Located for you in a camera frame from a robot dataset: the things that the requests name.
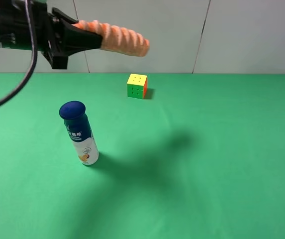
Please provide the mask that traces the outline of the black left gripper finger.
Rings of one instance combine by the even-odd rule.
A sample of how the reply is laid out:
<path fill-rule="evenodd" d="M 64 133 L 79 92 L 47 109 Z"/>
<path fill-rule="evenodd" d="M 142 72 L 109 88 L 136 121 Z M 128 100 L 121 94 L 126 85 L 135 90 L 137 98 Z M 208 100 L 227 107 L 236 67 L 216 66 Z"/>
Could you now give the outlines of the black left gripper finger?
<path fill-rule="evenodd" d="M 53 14 L 57 19 L 64 20 L 64 21 L 66 21 L 66 22 L 69 23 L 69 24 L 76 24 L 76 23 L 79 22 L 78 20 L 73 19 L 73 18 L 71 18 L 70 16 L 66 15 L 65 13 L 63 13 L 61 10 L 59 10 L 59 9 L 56 8 L 56 7 L 53 7 L 53 8 L 52 8 L 52 14 Z"/>
<path fill-rule="evenodd" d="M 79 28 L 80 21 L 59 18 L 56 23 L 57 57 L 69 57 L 78 52 L 98 49 L 102 44 L 102 36 Z"/>

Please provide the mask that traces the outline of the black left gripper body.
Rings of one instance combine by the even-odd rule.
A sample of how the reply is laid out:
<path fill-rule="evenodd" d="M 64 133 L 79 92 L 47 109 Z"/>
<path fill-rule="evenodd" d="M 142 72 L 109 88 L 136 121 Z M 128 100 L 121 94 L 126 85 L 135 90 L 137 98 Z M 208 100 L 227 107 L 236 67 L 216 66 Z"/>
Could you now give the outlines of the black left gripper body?
<path fill-rule="evenodd" d="M 39 38 L 39 48 L 45 59 L 49 62 L 54 70 L 66 70 L 68 65 L 68 57 L 57 57 L 56 46 L 56 26 L 58 19 L 49 13 L 46 9 L 38 12 L 38 22 L 40 23 L 40 32 L 37 34 Z"/>

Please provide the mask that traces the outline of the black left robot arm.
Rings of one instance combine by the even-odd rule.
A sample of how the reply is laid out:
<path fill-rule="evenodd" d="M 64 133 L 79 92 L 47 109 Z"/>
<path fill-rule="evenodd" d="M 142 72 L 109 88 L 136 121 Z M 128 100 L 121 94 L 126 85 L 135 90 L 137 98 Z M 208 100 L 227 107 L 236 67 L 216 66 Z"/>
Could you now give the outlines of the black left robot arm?
<path fill-rule="evenodd" d="M 58 8 L 47 11 L 47 4 L 31 3 L 37 49 L 55 70 L 66 70 L 69 56 L 102 44 L 102 36 L 75 27 L 77 20 Z M 22 0 L 0 0 L 0 48 L 30 50 L 31 37 Z"/>

